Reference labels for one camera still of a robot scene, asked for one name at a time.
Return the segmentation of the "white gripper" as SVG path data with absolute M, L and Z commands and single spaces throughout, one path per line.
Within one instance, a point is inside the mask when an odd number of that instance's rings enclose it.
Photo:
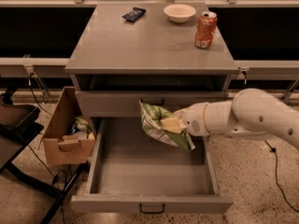
M 161 119 L 161 128 L 171 133 L 181 133 L 185 129 L 192 136 L 209 136 L 205 124 L 207 103 L 198 103 L 173 113 L 173 118 Z

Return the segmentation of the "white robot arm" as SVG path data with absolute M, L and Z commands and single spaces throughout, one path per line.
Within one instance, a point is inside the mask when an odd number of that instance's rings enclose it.
M 172 133 L 221 133 L 257 140 L 277 136 L 299 148 L 299 112 L 258 89 L 242 90 L 231 101 L 191 105 L 160 122 L 164 130 Z

